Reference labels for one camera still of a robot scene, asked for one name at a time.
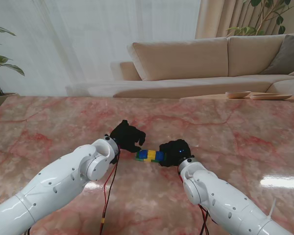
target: wooden tray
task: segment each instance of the wooden tray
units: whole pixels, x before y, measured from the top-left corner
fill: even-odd
[[[250,98],[253,100],[284,100],[291,96],[291,94],[253,94]]]

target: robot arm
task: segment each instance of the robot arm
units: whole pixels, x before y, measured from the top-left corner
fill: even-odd
[[[38,220],[76,198],[89,181],[101,179],[116,163],[119,147],[139,151],[145,134],[123,121],[103,139],[78,147],[42,169],[16,195],[0,204],[0,235],[20,235]]]
[[[231,235],[292,235],[265,215],[246,195],[208,171],[183,140],[160,146],[167,155],[163,166],[176,165],[188,199],[202,205]]]

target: wooden bowl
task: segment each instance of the wooden bowl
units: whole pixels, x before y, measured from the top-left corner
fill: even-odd
[[[253,94],[253,100],[284,100],[290,98],[291,94]]]
[[[250,91],[232,91],[226,92],[225,95],[230,99],[240,99],[248,96],[250,93]]]

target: white curtain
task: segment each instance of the white curtain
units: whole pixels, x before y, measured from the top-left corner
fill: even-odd
[[[67,95],[79,82],[113,81],[110,63],[135,41],[195,38],[200,0],[0,0],[0,86],[21,95]]]

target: cable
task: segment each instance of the cable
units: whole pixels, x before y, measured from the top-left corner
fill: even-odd
[[[181,182],[183,182],[183,179],[182,179],[182,177],[181,177],[181,174],[180,174],[180,172],[178,171],[178,167],[177,167],[177,174],[178,174],[178,176],[179,176]],[[203,234],[203,230],[204,230],[204,229],[205,229],[206,235],[209,235],[209,230],[208,230],[207,225],[206,225],[206,221],[207,221],[207,219],[208,219],[209,212],[206,211],[206,210],[205,210],[200,204],[198,204],[198,206],[199,206],[199,208],[200,208],[200,210],[201,210],[201,213],[202,213],[202,219],[203,219],[203,221],[204,221],[203,224],[202,224],[202,227],[201,227],[200,235]]]
[[[104,206],[106,206],[106,204],[107,204],[107,197],[106,197],[106,185],[107,185],[107,182],[108,182],[108,180],[110,179],[110,177],[111,177],[112,173],[113,173],[113,172],[114,172],[114,170],[116,169],[116,166],[117,166],[117,165],[115,165],[115,166],[114,166],[114,168],[112,169],[112,171],[111,171],[111,173],[110,173],[110,175],[109,175],[108,179],[106,180],[106,182],[105,182],[105,183],[104,183],[104,185],[103,185],[103,193],[104,193]]]
[[[203,212],[202,209],[201,209],[201,212],[202,212],[202,219],[204,220],[204,223],[202,224],[201,231],[200,231],[199,235],[203,235],[204,229],[205,229],[206,235],[209,235],[209,231],[208,231],[207,225],[206,225],[206,221],[207,221],[209,213],[206,213],[206,217],[205,217],[205,213]]]
[[[24,235],[30,235],[30,232],[29,232],[30,229],[31,229],[31,227],[25,231]]]
[[[103,225],[104,225],[104,220],[105,220],[105,217],[106,217],[106,211],[107,211],[107,208],[108,208],[108,203],[109,203],[109,199],[110,199],[110,193],[111,193],[111,188],[112,188],[112,185],[113,185],[113,182],[114,182],[114,179],[116,177],[116,174],[117,174],[117,169],[118,169],[118,164],[119,164],[119,159],[120,159],[120,153],[121,151],[119,150],[119,154],[118,154],[118,159],[117,159],[117,163],[115,165],[115,167],[113,168],[112,172],[114,171],[114,175],[113,175],[113,178],[112,178],[112,182],[111,182],[111,185],[110,185],[110,189],[109,189],[109,193],[108,193],[108,199],[106,200],[106,194],[105,194],[105,185],[107,184],[110,176],[112,175],[112,172],[110,173],[108,179],[106,180],[105,184],[104,184],[104,197],[105,197],[105,205],[104,205],[104,208],[103,208],[103,211],[102,211],[102,218],[101,218],[101,224],[100,224],[100,232],[99,234],[101,235],[102,234],[102,231],[103,231]]]

